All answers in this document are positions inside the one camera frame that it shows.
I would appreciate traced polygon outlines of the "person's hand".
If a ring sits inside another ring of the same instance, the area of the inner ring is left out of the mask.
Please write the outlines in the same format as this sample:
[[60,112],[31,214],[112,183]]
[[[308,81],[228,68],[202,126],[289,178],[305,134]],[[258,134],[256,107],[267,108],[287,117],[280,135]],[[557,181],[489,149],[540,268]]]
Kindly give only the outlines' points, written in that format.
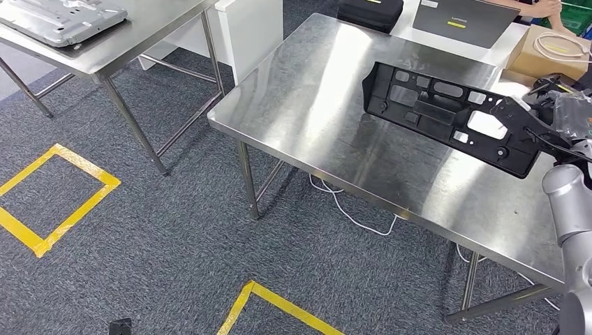
[[533,18],[544,18],[559,14],[562,9],[561,1],[539,0],[534,1],[523,10],[523,15]]

